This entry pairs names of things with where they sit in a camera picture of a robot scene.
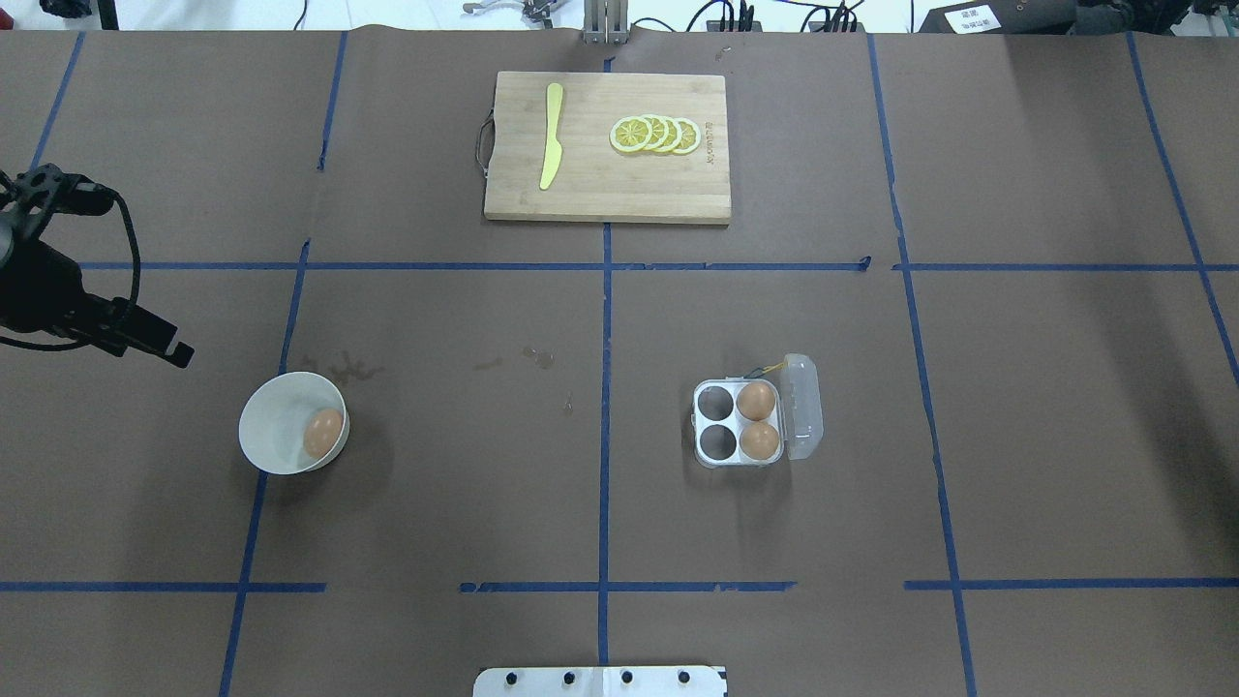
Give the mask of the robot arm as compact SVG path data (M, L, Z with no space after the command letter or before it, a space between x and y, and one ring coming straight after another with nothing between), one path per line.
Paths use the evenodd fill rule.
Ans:
M85 290L78 262L19 234L10 215L2 215L1 319L2 329L12 332L2 336L2 345L42 353L93 345L112 357L136 349L187 369L195 348L177 339L178 327L138 305L142 269L129 224L128 236L130 288L107 300Z

